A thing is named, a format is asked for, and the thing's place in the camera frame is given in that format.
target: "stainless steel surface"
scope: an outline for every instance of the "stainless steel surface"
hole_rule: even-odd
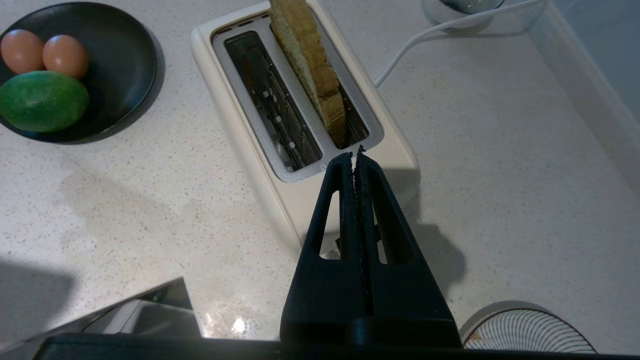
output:
[[[357,151],[360,145],[363,145],[365,149],[371,149],[378,144],[383,138],[380,123],[342,58],[329,41],[324,28],[318,24],[328,61],[343,90],[346,111],[349,113],[349,108],[355,110],[351,112],[353,116],[348,117],[348,132],[354,134],[355,140],[344,149],[336,147],[326,132],[316,109],[271,32],[270,18],[265,15],[265,13],[258,14],[252,19],[243,20],[222,29],[213,35],[212,45],[276,176],[286,183],[302,181],[322,172],[331,159],[343,152]],[[255,76],[255,72],[242,70],[243,74],[240,74],[238,69],[245,69],[246,65],[240,62],[237,68],[227,46],[230,41],[233,42],[234,39],[242,37],[243,34],[248,35],[252,31],[259,37],[262,46],[268,53],[269,60],[271,60],[271,63],[267,63],[266,67],[278,78],[277,80],[269,79],[266,82],[275,83],[276,86],[273,88],[277,88],[277,84],[281,84],[285,87],[284,89],[271,90],[263,95],[252,94],[245,86],[243,77],[246,81],[247,75],[249,77]],[[264,108],[271,108],[272,106],[269,106],[268,102],[277,102],[279,98],[291,99],[291,104],[294,106],[287,106],[287,109],[290,110],[287,116],[281,116],[276,120],[278,114],[265,111]],[[289,146],[290,140],[293,139],[296,141],[293,141],[293,144]]]

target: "toaster slot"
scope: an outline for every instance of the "toaster slot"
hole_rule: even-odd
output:
[[[255,31],[225,42],[280,159],[293,172],[322,157],[313,135]]]

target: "bread slice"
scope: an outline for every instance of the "bread slice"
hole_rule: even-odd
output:
[[[326,59],[314,16],[305,0],[271,0],[271,28],[337,147],[346,123],[338,78]]]

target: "white speckled countertop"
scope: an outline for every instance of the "white speckled countertop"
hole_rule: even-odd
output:
[[[6,28],[55,0],[10,0]],[[191,58],[189,33],[254,1],[107,0],[166,57],[124,132],[51,145],[0,129],[0,348],[184,277],[204,336],[273,339],[283,253]],[[372,76],[429,26],[418,1],[326,0]],[[510,15],[487,34],[510,32]],[[600,352],[640,354],[640,202],[526,34],[438,38],[380,89],[422,169],[406,212],[458,325],[523,300]],[[232,325],[241,317],[246,334]]]

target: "wall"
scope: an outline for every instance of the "wall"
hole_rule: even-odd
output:
[[[640,1],[554,2],[640,125]]]

